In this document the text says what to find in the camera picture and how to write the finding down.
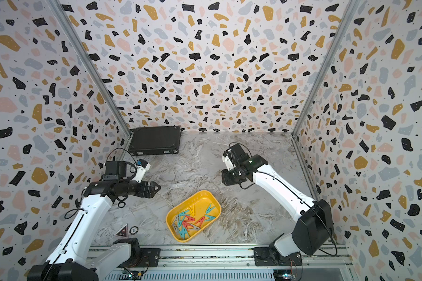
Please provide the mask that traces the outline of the yellow plastic storage box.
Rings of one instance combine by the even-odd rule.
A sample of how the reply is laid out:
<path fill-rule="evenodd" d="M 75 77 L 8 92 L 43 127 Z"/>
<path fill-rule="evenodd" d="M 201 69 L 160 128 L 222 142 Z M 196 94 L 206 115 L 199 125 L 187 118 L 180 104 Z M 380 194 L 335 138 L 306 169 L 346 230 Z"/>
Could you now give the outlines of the yellow plastic storage box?
<path fill-rule="evenodd" d="M 210 203 L 216 205 L 215 217 L 205 216 L 206 208 Z M 181 225 L 183 217 L 179 218 L 178 214 L 185 210 L 189 210 L 188 216 L 195 218 L 193 228 L 185 228 Z M 172 236 L 178 242 L 188 242 L 214 223 L 221 213 L 221 205 L 214 195 L 210 191 L 201 190 L 170 210 L 165 221 Z"/>

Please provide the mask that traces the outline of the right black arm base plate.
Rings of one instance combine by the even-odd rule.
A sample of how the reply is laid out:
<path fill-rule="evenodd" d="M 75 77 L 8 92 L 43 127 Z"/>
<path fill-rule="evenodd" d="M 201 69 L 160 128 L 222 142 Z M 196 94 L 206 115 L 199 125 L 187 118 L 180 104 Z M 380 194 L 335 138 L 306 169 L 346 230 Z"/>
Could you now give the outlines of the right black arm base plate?
<path fill-rule="evenodd" d="M 301 266 L 302 259 L 299 252 L 288 256 L 282 256 L 273 247 L 253 248 L 254 262 L 256 266 Z"/>

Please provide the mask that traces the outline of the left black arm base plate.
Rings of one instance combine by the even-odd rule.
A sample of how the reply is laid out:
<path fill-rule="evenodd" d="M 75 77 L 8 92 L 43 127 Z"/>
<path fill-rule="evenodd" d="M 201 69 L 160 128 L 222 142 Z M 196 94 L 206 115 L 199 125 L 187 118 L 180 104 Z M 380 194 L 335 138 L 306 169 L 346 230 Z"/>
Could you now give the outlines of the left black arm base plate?
<path fill-rule="evenodd" d="M 161 256 L 160 248 L 132 250 L 130 257 L 120 264 L 122 268 L 157 268 Z"/>

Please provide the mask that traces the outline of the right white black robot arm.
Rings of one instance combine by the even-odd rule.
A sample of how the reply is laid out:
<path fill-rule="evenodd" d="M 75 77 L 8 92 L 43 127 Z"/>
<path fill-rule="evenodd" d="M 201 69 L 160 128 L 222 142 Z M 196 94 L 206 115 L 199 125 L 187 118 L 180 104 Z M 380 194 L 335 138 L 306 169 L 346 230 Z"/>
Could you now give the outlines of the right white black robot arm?
<path fill-rule="evenodd" d="M 226 165 L 226 169 L 222 170 L 225 186 L 251 181 L 276 199 L 295 222 L 292 232 L 282 234 L 271 243 L 272 258 L 287 257 L 298 252 L 313 255 L 325 242 L 333 239 L 334 222 L 327 201 L 316 201 L 297 190 L 259 155 L 244 157 L 242 162 L 232 160 L 227 155 L 222 157 L 222 161 Z"/>

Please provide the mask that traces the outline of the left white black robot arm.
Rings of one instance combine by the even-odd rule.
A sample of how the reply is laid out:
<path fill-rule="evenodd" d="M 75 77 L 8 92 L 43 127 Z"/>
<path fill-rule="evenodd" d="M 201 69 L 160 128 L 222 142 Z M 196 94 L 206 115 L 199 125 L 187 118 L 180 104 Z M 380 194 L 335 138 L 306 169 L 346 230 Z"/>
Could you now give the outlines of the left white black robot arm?
<path fill-rule="evenodd" d="M 154 181 L 134 180 L 96 181 L 85 189 L 82 203 L 67 233 L 47 260 L 33 266 L 29 281 L 102 281 L 119 267 L 143 265 L 143 256 L 136 238 L 115 241 L 104 254 L 87 261 L 94 233 L 111 206 L 121 204 L 130 196 L 152 199 L 161 186 Z"/>

